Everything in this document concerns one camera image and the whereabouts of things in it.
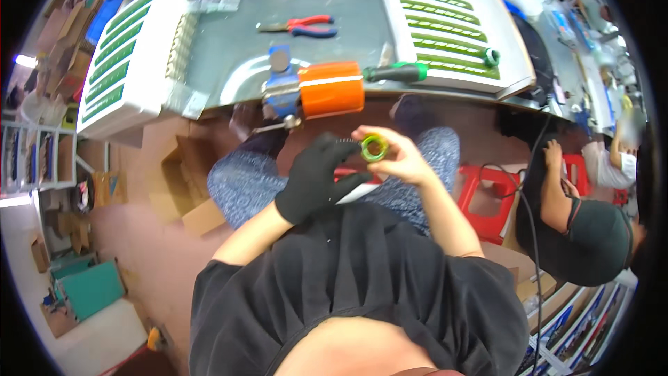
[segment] orange tape roll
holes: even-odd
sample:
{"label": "orange tape roll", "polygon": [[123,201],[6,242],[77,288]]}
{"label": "orange tape roll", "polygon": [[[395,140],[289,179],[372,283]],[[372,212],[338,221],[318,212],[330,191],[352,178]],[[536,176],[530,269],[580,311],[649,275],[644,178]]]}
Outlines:
{"label": "orange tape roll", "polygon": [[363,77],[355,61],[314,64],[299,69],[297,76],[306,119],[364,109]]}

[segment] pliers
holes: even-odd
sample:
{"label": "pliers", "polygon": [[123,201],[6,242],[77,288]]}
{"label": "pliers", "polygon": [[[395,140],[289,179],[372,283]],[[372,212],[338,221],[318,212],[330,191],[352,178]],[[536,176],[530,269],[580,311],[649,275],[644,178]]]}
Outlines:
{"label": "pliers", "polygon": [[337,34],[338,29],[333,27],[329,29],[321,29],[307,26],[321,23],[333,24],[334,18],[332,18],[330,15],[316,15],[304,19],[290,19],[288,22],[284,24],[260,25],[257,27],[257,30],[259,32],[288,31],[293,35],[293,37],[296,37],[297,35],[306,35],[307,37],[313,37],[313,38],[331,38]]}

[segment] blue patterned pants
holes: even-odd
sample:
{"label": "blue patterned pants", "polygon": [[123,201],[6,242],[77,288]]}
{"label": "blue patterned pants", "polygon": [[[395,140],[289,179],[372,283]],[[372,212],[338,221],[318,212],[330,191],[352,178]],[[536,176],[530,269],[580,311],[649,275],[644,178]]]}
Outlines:
{"label": "blue patterned pants", "polygon": [[[457,133],[448,127],[431,128],[420,134],[417,147],[447,191],[452,192],[460,157]],[[274,157],[238,149],[213,166],[207,185],[223,216],[236,230],[269,205],[287,180],[279,176]],[[388,178],[359,201],[388,207],[430,235],[420,196],[413,186],[397,178]]]}

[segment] green tape roll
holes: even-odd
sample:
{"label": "green tape roll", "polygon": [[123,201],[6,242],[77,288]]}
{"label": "green tape roll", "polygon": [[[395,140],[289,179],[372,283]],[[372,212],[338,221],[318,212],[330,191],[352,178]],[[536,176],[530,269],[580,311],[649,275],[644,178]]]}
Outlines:
{"label": "green tape roll", "polygon": [[[379,147],[379,151],[377,154],[373,154],[371,151],[369,151],[369,146],[372,144],[377,144]],[[385,140],[385,138],[382,138],[378,134],[367,134],[364,135],[364,138],[362,139],[362,142],[360,143],[362,146],[362,158],[367,162],[367,163],[375,163],[381,161],[385,156],[388,154],[388,142]]]}
{"label": "green tape roll", "polygon": [[487,48],[485,54],[482,57],[482,60],[485,62],[487,67],[496,67],[499,65],[499,60],[501,59],[501,54],[492,48]]}

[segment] black glove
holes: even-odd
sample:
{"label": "black glove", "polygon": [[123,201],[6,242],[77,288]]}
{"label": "black glove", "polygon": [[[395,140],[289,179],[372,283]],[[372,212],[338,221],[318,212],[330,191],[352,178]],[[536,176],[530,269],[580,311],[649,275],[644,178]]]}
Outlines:
{"label": "black glove", "polygon": [[291,224],[299,224],[313,212],[334,206],[357,186],[371,180],[371,173],[354,173],[334,182],[334,169],[359,151],[354,141],[342,141],[324,133],[295,157],[285,188],[276,195],[276,208]]}

